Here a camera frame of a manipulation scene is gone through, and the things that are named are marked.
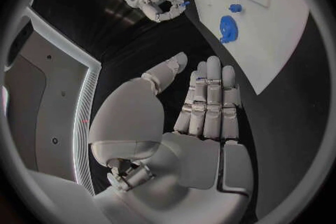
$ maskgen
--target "blue object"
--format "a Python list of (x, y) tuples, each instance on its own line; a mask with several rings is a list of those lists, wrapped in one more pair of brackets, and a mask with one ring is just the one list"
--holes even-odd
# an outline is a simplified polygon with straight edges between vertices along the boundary
[(190, 4), (190, 2), (189, 2), (189, 1), (186, 1), (186, 2), (184, 2), (184, 3), (182, 3), (182, 4), (180, 4), (180, 6), (184, 7), (184, 6), (188, 5), (188, 4)]
[(241, 6), (241, 4), (232, 4), (229, 7), (229, 10), (231, 10), (231, 12), (233, 12), (233, 13), (240, 12), (242, 10), (242, 6)]
[(238, 38), (236, 21), (231, 16), (223, 16), (221, 18), (220, 30), (223, 35), (220, 38), (222, 43), (235, 41)]

